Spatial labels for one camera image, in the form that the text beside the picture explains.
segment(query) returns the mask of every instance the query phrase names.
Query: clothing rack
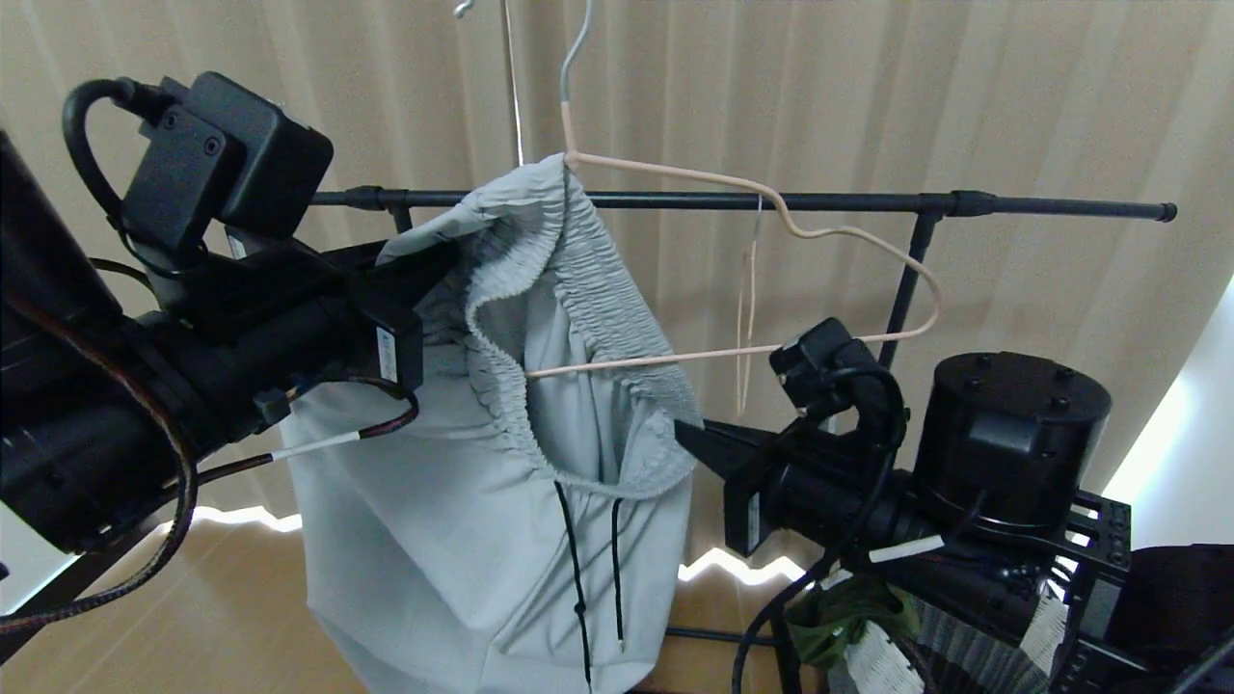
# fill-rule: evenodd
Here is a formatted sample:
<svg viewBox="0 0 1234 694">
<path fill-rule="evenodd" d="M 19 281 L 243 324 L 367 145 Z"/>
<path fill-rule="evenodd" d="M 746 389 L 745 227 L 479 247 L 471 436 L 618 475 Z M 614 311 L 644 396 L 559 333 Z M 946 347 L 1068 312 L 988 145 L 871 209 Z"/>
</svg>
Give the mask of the clothing rack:
<svg viewBox="0 0 1234 694">
<path fill-rule="evenodd" d="M 394 217 L 395 231 L 412 227 L 413 207 L 453 207 L 465 190 L 395 190 L 362 185 L 341 191 L 313 195 L 313 205 L 344 206 L 358 210 L 385 211 Z M 934 228 L 945 217 L 980 217 L 985 215 L 1055 215 L 1082 217 L 1122 217 L 1169 222 L 1178 210 L 1172 203 L 1114 203 L 1104 200 L 1070 200 L 1055 198 L 1000 198 L 980 190 L 951 193 L 885 194 L 885 193 L 786 193 L 790 210 L 798 212 L 911 212 L 917 216 L 908 254 L 926 259 L 934 237 Z M 617 210 L 745 210 L 772 209 L 771 200 L 753 193 L 654 193 L 654 191 L 589 191 L 596 207 Z M 887 332 L 900 332 L 908 317 L 908 306 L 917 290 L 917 272 L 906 267 L 887 319 Z M 896 342 L 884 342 L 879 363 L 890 369 L 896 358 Z M 742 635 L 707 629 L 670 626 L 668 636 L 707 641 L 739 642 Z M 780 671 L 780 689 L 785 694 L 801 694 L 801 662 L 789 637 L 782 610 L 771 617 L 771 637 L 758 637 L 756 646 L 775 648 Z"/>
</svg>

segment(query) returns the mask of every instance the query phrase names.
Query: green cloth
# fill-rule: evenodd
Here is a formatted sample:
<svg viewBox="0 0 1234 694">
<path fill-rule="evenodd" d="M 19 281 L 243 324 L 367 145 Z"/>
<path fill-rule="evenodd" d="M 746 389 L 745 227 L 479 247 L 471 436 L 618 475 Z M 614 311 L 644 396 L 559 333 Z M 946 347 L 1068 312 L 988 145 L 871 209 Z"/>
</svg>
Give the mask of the green cloth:
<svg viewBox="0 0 1234 694">
<path fill-rule="evenodd" d="M 921 631 L 917 610 L 908 595 L 872 575 L 855 574 L 830 590 L 814 589 L 785 610 L 789 635 L 805 664 L 824 671 L 844 658 L 844 648 L 856 643 L 874 621 L 888 636 L 916 641 Z"/>
</svg>

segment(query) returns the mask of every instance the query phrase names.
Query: hanger hook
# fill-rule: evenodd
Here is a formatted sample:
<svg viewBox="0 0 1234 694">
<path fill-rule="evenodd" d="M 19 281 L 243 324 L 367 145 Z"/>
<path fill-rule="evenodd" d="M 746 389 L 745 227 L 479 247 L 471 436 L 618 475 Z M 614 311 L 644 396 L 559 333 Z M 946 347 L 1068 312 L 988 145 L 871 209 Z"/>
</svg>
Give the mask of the hanger hook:
<svg viewBox="0 0 1234 694">
<path fill-rule="evenodd" d="M 587 41 L 587 35 L 591 33 L 591 17 L 595 14 L 596 0 L 587 0 L 587 10 L 582 15 L 582 26 L 579 27 L 579 36 L 574 40 L 574 46 L 570 47 L 570 52 L 565 54 L 565 62 L 561 63 L 561 102 L 568 104 L 570 101 L 570 68 L 574 67 L 574 59 L 579 57 L 579 51 L 582 49 L 582 44 Z"/>
<path fill-rule="evenodd" d="M 463 0 L 463 2 L 459 2 L 458 5 L 454 6 L 454 19 L 462 20 L 463 16 L 466 15 L 468 11 L 470 11 L 471 7 L 474 6 L 475 6 L 475 0 Z"/>
</svg>

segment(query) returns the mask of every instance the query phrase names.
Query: curtain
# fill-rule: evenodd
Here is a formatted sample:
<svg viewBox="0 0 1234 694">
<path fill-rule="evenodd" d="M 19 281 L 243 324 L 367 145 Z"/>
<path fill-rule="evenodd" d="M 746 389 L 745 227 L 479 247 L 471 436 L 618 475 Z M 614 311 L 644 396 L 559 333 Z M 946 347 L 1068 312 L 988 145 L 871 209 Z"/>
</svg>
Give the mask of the curtain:
<svg viewBox="0 0 1234 694">
<path fill-rule="evenodd" d="M 215 69 L 284 102 L 334 142 L 323 188 L 470 188 L 561 149 L 558 70 L 584 0 L 0 0 L 0 117 L 91 254 L 126 256 L 59 137 L 77 83 Z M 943 320 L 900 348 L 914 414 L 934 364 L 969 351 L 1050 357 L 1102 382 L 1114 412 L 1083 485 L 1101 490 L 1178 373 L 1234 269 L 1234 5 L 1225 2 L 861 2 L 600 0 L 573 75 L 580 147 L 763 180 L 785 191 L 948 191 L 1176 201 L 1178 219 L 946 220 L 927 264 Z M 118 185 L 143 141 L 131 117 L 91 114 Z M 595 190 L 702 189 L 596 168 Z M 417 220 L 437 214 L 417 212 Z M 603 211 L 674 347 L 734 346 L 742 256 L 756 212 Z M 796 215 L 907 247 L 912 217 Z M 300 238 L 383 238 L 390 220 L 310 212 Z M 801 241 L 760 220 L 755 343 L 827 316 L 881 332 L 893 258 L 854 240 Z M 222 248 L 221 237 L 211 237 Z M 122 278 L 133 310 L 152 304 Z M 928 310 L 924 289 L 909 325 Z M 743 417 L 732 361 L 686 367 L 706 416 L 781 429 L 791 408 L 755 358 Z M 276 445 L 264 437 L 220 461 Z M 696 482 L 690 557 L 722 545 L 719 483 Z M 294 510 L 281 468 L 204 489 L 220 508 Z M 755 557 L 800 546 L 774 542 Z"/>
</svg>

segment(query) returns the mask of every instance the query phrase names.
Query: beige hanger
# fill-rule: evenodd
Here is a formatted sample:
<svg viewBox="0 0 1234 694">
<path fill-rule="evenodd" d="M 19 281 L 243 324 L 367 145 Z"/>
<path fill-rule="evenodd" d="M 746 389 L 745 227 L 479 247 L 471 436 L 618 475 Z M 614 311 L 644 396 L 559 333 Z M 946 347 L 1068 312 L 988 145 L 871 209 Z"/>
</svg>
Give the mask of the beige hanger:
<svg viewBox="0 0 1234 694">
<path fill-rule="evenodd" d="M 649 164 L 644 162 L 633 162 L 629 159 L 617 159 L 613 157 L 601 157 L 598 154 L 589 154 L 586 152 L 580 152 L 578 141 L 574 136 L 574 119 L 570 115 L 570 68 L 574 65 L 575 58 L 579 56 L 579 51 L 582 48 L 587 35 L 591 32 L 591 22 L 595 15 L 595 0 L 587 0 L 586 12 L 582 17 L 582 27 L 579 30 L 579 36 L 575 38 L 574 44 L 570 47 L 569 53 L 565 56 L 565 62 L 561 63 L 561 77 L 560 77 L 560 91 L 561 91 L 561 127 L 565 131 L 565 164 L 573 170 L 578 170 L 579 164 L 591 164 L 596 167 L 605 167 L 610 169 L 619 169 L 628 172 L 640 172 L 650 173 L 655 175 L 661 175 L 665 178 L 679 178 L 685 180 L 698 180 L 703 183 L 713 183 L 717 185 L 728 185 L 733 188 L 743 188 L 753 193 L 758 193 L 771 200 L 775 206 L 776 212 L 784 221 L 785 227 L 789 233 L 798 238 L 822 238 L 824 236 L 855 236 L 864 241 L 868 241 L 885 252 L 895 256 L 902 261 L 906 265 L 912 268 L 926 280 L 929 286 L 930 298 L 933 299 L 933 310 L 926 322 L 912 328 L 901 332 L 882 333 L 882 335 L 869 335 L 860 337 L 861 341 L 866 343 L 871 342 L 888 342 L 898 340 L 908 340 L 911 337 L 917 337 L 924 333 L 930 327 L 938 322 L 939 315 L 943 307 L 943 290 L 939 286 L 938 278 L 934 277 L 926 265 L 921 264 L 907 253 L 896 248 L 891 243 L 874 236 L 872 233 L 860 230 L 854 226 L 835 226 L 819 228 L 814 231 L 805 231 L 793 221 L 792 215 L 789 212 L 789 205 L 784 201 L 784 198 L 776 193 L 774 189 L 744 178 L 701 172 L 695 169 L 682 169 L 677 167 L 666 167 L 664 164 Z M 711 359 L 718 357 L 739 357 L 747 354 L 766 354 L 779 349 L 781 345 L 764 345 L 759 347 L 738 347 L 734 349 L 716 349 L 711 352 L 691 352 L 685 354 L 666 354 L 663 357 L 640 357 L 634 359 L 617 359 L 611 362 L 592 362 L 589 364 L 574 364 L 568 367 L 555 367 L 549 369 L 539 369 L 527 372 L 527 378 L 547 378 L 550 375 L 560 375 L 575 372 L 587 372 L 598 369 L 615 369 L 615 368 L 629 368 L 629 367 L 647 367 L 656 364 L 669 364 L 675 362 L 687 362 L 695 359 Z"/>
</svg>

